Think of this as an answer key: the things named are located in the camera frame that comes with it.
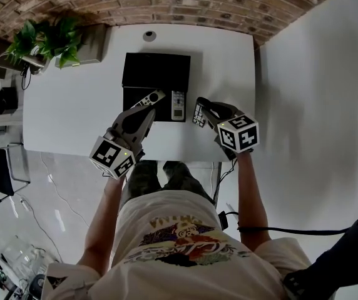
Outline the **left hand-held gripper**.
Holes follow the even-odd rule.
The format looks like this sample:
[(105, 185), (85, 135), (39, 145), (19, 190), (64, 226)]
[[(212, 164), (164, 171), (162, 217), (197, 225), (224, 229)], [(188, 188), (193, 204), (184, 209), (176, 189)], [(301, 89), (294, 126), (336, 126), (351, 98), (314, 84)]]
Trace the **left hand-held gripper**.
[(155, 115), (151, 106), (136, 106), (119, 114), (105, 135), (97, 138), (89, 155), (93, 165), (111, 178), (122, 178), (137, 163)]

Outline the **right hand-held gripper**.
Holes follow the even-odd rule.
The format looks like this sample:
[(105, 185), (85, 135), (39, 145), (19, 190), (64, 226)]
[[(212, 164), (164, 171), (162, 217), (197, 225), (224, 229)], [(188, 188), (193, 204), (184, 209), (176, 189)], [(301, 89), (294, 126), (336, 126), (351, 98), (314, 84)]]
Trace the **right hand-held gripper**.
[(236, 116), (239, 110), (224, 102), (213, 102), (204, 97), (197, 98), (202, 118), (212, 130), (217, 130), (218, 145), (229, 161), (236, 154), (251, 152), (260, 143), (259, 125), (248, 114)]

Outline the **black remote control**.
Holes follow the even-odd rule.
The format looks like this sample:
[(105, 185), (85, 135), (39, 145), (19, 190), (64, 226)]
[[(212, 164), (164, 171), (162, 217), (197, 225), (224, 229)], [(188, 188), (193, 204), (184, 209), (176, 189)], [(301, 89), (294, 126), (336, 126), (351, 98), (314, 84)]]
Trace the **black remote control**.
[(196, 124), (197, 126), (203, 128), (205, 125), (205, 118), (203, 117), (203, 113), (202, 113), (202, 106), (200, 105), (199, 102), (196, 103), (195, 105), (195, 110), (193, 113), (193, 124)]

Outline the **beige remote control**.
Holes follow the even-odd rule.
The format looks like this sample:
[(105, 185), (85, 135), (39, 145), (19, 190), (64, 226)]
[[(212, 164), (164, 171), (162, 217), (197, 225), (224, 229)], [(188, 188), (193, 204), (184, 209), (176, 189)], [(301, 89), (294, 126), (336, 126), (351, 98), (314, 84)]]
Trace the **beige remote control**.
[(127, 104), (125, 109), (132, 109), (139, 106), (149, 106), (153, 109), (158, 109), (158, 105), (166, 98), (166, 93), (161, 89), (156, 89), (151, 93), (143, 96), (141, 99), (136, 100), (132, 104)]

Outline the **black box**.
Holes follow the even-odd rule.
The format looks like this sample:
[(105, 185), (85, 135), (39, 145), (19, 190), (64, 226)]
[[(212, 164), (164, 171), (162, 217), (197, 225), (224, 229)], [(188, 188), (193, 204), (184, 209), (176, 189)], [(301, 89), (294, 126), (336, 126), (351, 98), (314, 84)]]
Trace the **black box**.
[[(166, 98), (161, 101), (156, 110), (157, 122), (186, 121), (186, 100), (190, 77), (191, 57), (187, 55), (128, 52), (125, 57), (123, 69), (123, 109), (127, 104), (161, 89)], [(171, 120), (171, 92), (185, 93), (185, 119), (183, 121)]]

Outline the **person's right forearm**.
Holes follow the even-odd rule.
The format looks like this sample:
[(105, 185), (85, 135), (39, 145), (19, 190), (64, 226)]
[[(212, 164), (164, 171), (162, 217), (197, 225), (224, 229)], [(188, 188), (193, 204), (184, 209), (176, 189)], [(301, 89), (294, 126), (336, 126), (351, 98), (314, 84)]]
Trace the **person's right forearm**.
[[(248, 151), (237, 154), (238, 225), (240, 228), (268, 227), (267, 214), (258, 189), (252, 157)], [(241, 232), (241, 242), (251, 251), (271, 240), (268, 231)]]

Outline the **person's left forearm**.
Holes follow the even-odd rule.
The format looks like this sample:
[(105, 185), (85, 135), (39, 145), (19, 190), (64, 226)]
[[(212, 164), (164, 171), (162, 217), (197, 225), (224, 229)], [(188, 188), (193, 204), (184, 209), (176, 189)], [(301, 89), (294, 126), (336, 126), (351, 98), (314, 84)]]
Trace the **person's left forearm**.
[(122, 189), (122, 178), (108, 179), (86, 235), (83, 255), (78, 261), (79, 265), (94, 269), (100, 276), (109, 268)]

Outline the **dark camouflage trousers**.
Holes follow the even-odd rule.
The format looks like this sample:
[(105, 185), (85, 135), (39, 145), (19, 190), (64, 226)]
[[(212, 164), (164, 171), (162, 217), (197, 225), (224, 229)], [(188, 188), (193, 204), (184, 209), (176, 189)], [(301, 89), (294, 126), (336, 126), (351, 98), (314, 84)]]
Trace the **dark camouflage trousers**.
[(163, 171), (168, 182), (161, 187), (157, 176), (158, 163), (151, 160), (137, 163), (123, 188), (119, 209), (131, 199), (158, 191), (190, 191), (215, 204), (200, 182), (192, 176), (185, 163), (167, 161), (163, 166)]

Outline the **silver desk lamp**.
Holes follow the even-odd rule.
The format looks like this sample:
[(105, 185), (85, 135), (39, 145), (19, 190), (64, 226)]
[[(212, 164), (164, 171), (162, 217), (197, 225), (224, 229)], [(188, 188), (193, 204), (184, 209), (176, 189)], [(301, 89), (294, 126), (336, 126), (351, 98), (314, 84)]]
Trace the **silver desk lamp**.
[(13, 62), (13, 59), (9, 60), (9, 56), (8, 52), (0, 54), (0, 68), (18, 71), (27, 66), (30, 69), (30, 73), (36, 75), (45, 71), (49, 64), (49, 59), (44, 58), (42, 55), (33, 56), (28, 54), (19, 58), (16, 62)]

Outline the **green potted plant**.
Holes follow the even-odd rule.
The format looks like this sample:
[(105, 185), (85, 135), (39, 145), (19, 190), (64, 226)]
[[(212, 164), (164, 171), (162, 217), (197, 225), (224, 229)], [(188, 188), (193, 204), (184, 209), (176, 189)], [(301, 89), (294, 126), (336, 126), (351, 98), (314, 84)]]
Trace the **green potted plant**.
[(28, 54), (42, 55), (52, 60), (58, 58), (60, 68), (67, 61), (79, 62), (78, 47), (81, 44), (82, 34), (77, 28), (77, 20), (71, 17), (62, 17), (53, 23), (48, 20), (41, 22), (29, 19), (14, 37), (11, 45), (6, 49), (10, 54), (9, 60), (16, 62)]

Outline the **black desk organizer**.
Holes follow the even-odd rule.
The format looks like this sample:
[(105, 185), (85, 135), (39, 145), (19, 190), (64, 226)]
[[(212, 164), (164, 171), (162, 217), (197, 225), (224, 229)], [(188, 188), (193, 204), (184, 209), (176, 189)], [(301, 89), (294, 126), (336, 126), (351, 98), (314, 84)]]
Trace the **black desk organizer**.
[(0, 90), (0, 115), (13, 114), (18, 109), (18, 92), (15, 87)]

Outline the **white printed t-shirt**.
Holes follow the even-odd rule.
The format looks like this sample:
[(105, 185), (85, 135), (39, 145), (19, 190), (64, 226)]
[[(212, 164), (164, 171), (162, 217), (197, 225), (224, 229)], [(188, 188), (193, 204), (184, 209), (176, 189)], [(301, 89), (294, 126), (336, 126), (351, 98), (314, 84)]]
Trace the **white printed t-shirt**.
[(118, 214), (111, 269), (48, 267), (41, 300), (288, 300), (282, 281), (310, 266), (296, 239), (251, 251), (226, 234), (213, 205), (190, 191), (159, 191)]

